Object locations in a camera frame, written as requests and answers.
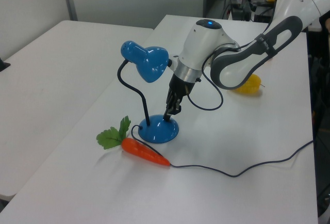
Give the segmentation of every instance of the table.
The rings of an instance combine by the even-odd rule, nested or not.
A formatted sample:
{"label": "table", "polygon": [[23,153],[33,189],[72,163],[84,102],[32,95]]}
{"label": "table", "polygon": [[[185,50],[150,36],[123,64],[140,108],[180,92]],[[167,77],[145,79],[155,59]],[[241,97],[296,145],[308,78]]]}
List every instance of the table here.
{"label": "table", "polygon": [[[144,46],[181,51],[198,18],[166,16]],[[218,20],[245,44],[265,24]],[[175,165],[202,164],[228,173],[287,158],[312,140],[306,38],[300,34],[256,71],[265,88],[247,97],[223,90],[224,105],[206,112],[187,99],[174,117],[178,136],[154,145]],[[151,115],[162,114],[172,72],[147,84],[134,65],[123,78],[145,94]],[[191,98],[218,104],[202,79]],[[217,172],[164,168],[122,152],[104,151],[96,135],[129,115],[143,119],[140,97],[114,79],[22,190],[0,214],[0,223],[317,223],[313,147],[292,160],[252,169],[238,178]]]}
{"label": "table", "polygon": [[0,199],[10,200],[109,85],[127,39],[152,29],[63,21],[0,73]]}

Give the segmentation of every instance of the floor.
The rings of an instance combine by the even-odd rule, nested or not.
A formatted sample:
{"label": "floor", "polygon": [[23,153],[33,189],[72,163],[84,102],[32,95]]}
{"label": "floor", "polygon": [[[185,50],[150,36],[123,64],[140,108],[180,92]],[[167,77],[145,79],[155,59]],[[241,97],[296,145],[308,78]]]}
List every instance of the floor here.
{"label": "floor", "polygon": [[[206,18],[222,19],[224,0],[207,0]],[[315,171],[318,196],[318,212],[322,214],[329,205],[330,194],[330,109],[326,109],[316,137]],[[7,202],[0,201],[0,212]]]}

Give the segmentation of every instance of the power cord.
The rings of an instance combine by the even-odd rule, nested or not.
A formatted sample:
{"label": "power cord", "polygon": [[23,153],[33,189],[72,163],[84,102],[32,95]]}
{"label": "power cord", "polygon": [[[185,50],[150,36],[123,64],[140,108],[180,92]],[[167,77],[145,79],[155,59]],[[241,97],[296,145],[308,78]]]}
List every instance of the power cord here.
{"label": "power cord", "polygon": [[238,50],[240,50],[240,49],[242,49],[242,48],[248,46],[249,44],[250,44],[250,42],[247,43],[247,44],[245,44],[245,45],[243,45],[243,46],[241,46],[241,47],[237,47],[237,48],[226,47],[226,48],[223,49],[223,47],[222,47],[222,48],[220,48],[220,49],[218,49],[218,50],[216,50],[216,51],[213,51],[211,54],[209,54],[209,55],[206,57],[206,59],[204,60],[204,62],[203,62],[203,64],[202,64],[202,75],[203,75],[203,76],[206,78],[206,80],[209,81],[210,84],[211,84],[211,85],[217,90],[217,92],[218,92],[219,95],[220,95],[221,102],[220,102],[220,104],[219,104],[217,107],[215,107],[215,108],[210,108],[210,109],[208,109],[208,108],[203,108],[203,107],[200,107],[200,106],[198,106],[197,104],[195,104],[195,103],[191,100],[189,94],[187,94],[187,97],[188,97],[190,103],[191,103],[193,106],[195,106],[196,108],[201,109],[201,110],[212,111],[212,110],[217,110],[217,109],[219,109],[219,108],[223,105],[223,95],[222,95],[222,92],[221,92],[220,89],[219,89],[219,88],[218,88],[218,87],[217,87],[217,86],[216,86],[216,85],[210,80],[210,78],[209,78],[208,76],[206,76],[206,74],[205,74],[205,72],[204,72],[205,64],[206,64],[206,62],[211,58],[211,56],[214,55],[214,54],[215,54],[216,56],[218,56],[218,55],[220,55],[220,54],[222,54],[222,53],[224,53],[224,52],[227,52],[227,51],[238,51]]}
{"label": "power cord", "polygon": [[[152,146],[150,146],[148,143],[138,139],[135,137],[135,135],[133,134],[133,129],[135,127],[139,127],[140,129],[142,128],[141,126],[139,125],[134,125],[132,128],[131,128],[131,135],[133,137],[133,139],[137,140],[138,142],[142,143],[143,145],[147,146],[148,148],[150,148],[151,150],[153,150],[155,153],[157,153],[158,155],[160,156],[163,156],[161,155],[161,153],[159,153],[156,149],[154,149]],[[266,161],[266,162],[261,162],[261,163],[258,163],[258,164],[254,164],[252,166],[249,166],[247,167],[245,170],[241,171],[239,174],[235,174],[235,175],[232,175],[232,174],[229,174],[229,173],[226,173],[222,170],[219,170],[219,169],[215,169],[215,168],[212,168],[212,167],[208,167],[208,166],[202,166],[202,165],[183,165],[183,166],[175,166],[173,164],[170,164],[171,167],[173,168],[185,168],[185,167],[201,167],[201,168],[204,168],[204,169],[208,169],[208,170],[212,170],[212,171],[216,171],[216,172],[219,172],[221,174],[224,174],[228,177],[231,177],[231,178],[237,178],[239,176],[241,176],[243,173],[247,172],[248,170],[252,169],[252,168],[255,168],[257,166],[261,166],[261,165],[266,165],[266,164],[275,164],[275,163],[281,163],[281,162],[285,162],[285,161],[288,161],[290,159],[292,159],[299,151],[303,150],[305,147],[307,147],[309,144],[312,144],[313,141],[310,141],[306,144],[304,144],[303,146],[301,146],[300,148],[298,148],[290,157],[288,158],[285,158],[285,159],[281,159],[281,160],[278,160],[278,161]]]}

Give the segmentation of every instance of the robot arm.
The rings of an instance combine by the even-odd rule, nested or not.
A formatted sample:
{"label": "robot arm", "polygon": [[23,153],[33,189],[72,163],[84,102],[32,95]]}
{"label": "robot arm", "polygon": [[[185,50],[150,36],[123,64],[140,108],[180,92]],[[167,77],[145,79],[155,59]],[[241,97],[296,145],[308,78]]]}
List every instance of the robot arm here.
{"label": "robot arm", "polygon": [[277,0],[274,18],[267,31],[255,38],[246,49],[221,54],[212,61],[212,81],[223,89],[240,87],[258,67],[328,10],[329,0]]}

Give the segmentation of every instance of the green leaf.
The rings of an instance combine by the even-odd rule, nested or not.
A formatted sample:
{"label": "green leaf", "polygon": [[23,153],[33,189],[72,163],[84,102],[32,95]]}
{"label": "green leaf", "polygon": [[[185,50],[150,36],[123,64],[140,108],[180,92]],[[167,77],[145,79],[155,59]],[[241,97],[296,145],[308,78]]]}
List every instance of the green leaf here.
{"label": "green leaf", "polygon": [[129,129],[130,119],[128,116],[124,117],[120,122],[119,136],[123,140],[126,138],[126,132]]}
{"label": "green leaf", "polygon": [[109,149],[119,146],[123,139],[121,139],[118,130],[111,127],[109,130],[104,130],[98,134],[96,140],[104,149]]}

